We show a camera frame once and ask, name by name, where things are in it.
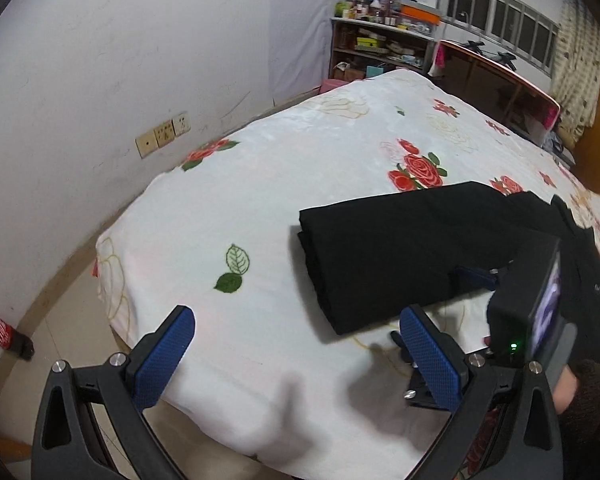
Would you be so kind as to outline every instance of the wall socket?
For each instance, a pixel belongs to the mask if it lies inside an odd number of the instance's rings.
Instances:
[[[176,136],[186,134],[191,129],[189,115],[183,112],[173,119],[164,121],[160,126],[142,134],[136,138],[136,146],[140,158],[145,158],[149,153],[153,153],[158,148],[169,144]]]
[[[186,112],[177,115],[173,118],[173,129],[176,133],[176,137],[186,134],[191,129],[191,123],[189,123],[189,116]]]
[[[155,139],[158,141],[158,146],[161,148],[169,144],[176,138],[176,133],[173,129],[171,119],[164,121],[160,126],[154,128]]]
[[[149,130],[147,133],[142,134],[136,139],[136,146],[140,153],[140,158],[145,158],[149,153],[153,153],[158,149],[158,140],[155,138],[153,130]]]

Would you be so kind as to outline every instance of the white wall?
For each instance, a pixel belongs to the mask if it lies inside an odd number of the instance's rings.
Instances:
[[[275,102],[320,85],[338,0],[270,0],[269,77]]]
[[[268,67],[269,0],[13,0],[0,17],[0,316],[17,324],[156,174],[270,108]],[[192,131],[141,160],[135,137],[183,110]]]

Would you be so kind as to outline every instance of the hand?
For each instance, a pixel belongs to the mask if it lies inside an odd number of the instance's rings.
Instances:
[[[558,383],[554,388],[554,405],[558,415],[564,412],[578,391],[578,378],[568,366],[562,369]]]

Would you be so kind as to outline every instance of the curtain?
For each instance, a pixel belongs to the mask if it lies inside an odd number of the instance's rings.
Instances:
[[[600,93],[600,26],[582,0],[564,0],[551,96],[562,107],[561,136],[576,143],[593,126]]]

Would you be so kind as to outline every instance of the floor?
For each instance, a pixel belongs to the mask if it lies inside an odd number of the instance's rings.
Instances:
[[[31,362],[19,361],[0,395],[0,436],[31,444],[38,406],[53,362],[65,359],[72,367],[102,363],[117,352],[104,308],[97,297],[97,279],[85,271],[49,311],[32,336],[36,349]],[[96,418],[119,472],[136,479],[103,406]],[[182,412],[160,401],[145,410],[154,433],[188,478],[196,480],[288,480],[290,477],[237,454],[204,435]],[[29,462],[11,467],[18,480],[29,478]]]

